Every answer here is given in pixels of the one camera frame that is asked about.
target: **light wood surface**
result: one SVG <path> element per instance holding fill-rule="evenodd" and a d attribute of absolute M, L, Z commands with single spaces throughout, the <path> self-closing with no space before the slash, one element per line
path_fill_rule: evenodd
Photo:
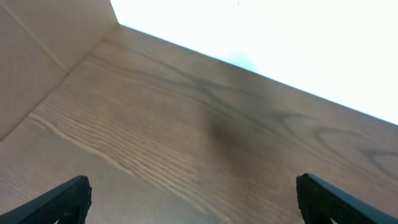
<path fill-rule="evenodd" d="M 2 0 L 67 71 L 118 23 L 110 0 Z"/>
<path fill-rule="evenodd" d="M 311 172 L 397 216 L 397 133 L 117 27 L 1 144 L 0 209 L 83 174 L 96 223 L 302 223 L 295 177 Z"/>
<path fill-rule="evenodd" d="M 65 75 L 0 5 L 0 141 Z"/>
<path fill-rule="evenodd" d="M 93 187 L 86 223 L 215 223 L 189 203 L 113 167 L 83 149 L 88 146 L 47 125 L 28 118 L 0 144 L 0 214 L 85 174 Z"/>

